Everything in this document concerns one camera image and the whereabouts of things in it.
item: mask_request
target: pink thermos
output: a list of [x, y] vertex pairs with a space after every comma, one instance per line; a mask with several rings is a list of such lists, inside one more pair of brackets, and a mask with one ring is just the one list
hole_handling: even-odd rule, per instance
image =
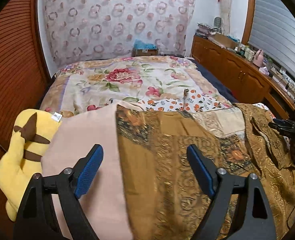
[[263, 64], [263, 54], [264, 52], [262, 49], [259, 49], [253, 58], [253, 64], [257, 65], [258, 67], [262, 67]]

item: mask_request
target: metal screw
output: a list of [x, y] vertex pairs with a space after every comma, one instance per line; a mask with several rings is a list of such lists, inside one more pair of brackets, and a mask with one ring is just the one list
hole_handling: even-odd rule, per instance
[[250, 178], [251, 178], [251, 179], [257, 179], [258, 176], [257, 176], [255, 173], [251, 173], [251, 174], [250, 174]]
[[41, 177], [41, 173], [34, 173], [32, 177], [33, 179], [38, 179], [39, 177]]
[[227, 171], [224, 168], [218, 168], [218, 173], [224, 175], [227, 173]]
[[71, 174], [72, 173], [72, 168], [64, 169], [63, 173], [66, 174], [66, 175]]

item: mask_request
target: plush toy tag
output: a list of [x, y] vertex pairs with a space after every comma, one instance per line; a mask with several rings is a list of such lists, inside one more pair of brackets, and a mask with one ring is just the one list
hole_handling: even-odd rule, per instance
[[62, 115], [59, 114], [59, 113], [57, 113], [57, 112], [55, 112], [55, 113], [52, 115], [52, 119], [55, 120], [55, 121], [57, 121], [57, 122], [60, 122], [61, 118], [62, 118]]

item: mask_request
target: stuffed animal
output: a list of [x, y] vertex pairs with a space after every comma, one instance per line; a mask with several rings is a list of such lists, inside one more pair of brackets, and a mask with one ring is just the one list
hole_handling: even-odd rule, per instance
[[32, 175], [42, 173], [41, 157], [59, 126], [52, 114], [35, 109], [22, 111], [15, 120], [9, 150], [0, 160], [0, 188], [12, 221]]

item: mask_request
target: window blind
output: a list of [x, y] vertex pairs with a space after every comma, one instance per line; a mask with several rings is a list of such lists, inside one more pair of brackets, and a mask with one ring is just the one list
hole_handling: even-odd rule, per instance
[[249, 44], [262, 49], [295, 78], [295, 19], [281, 0], [255, 0]]

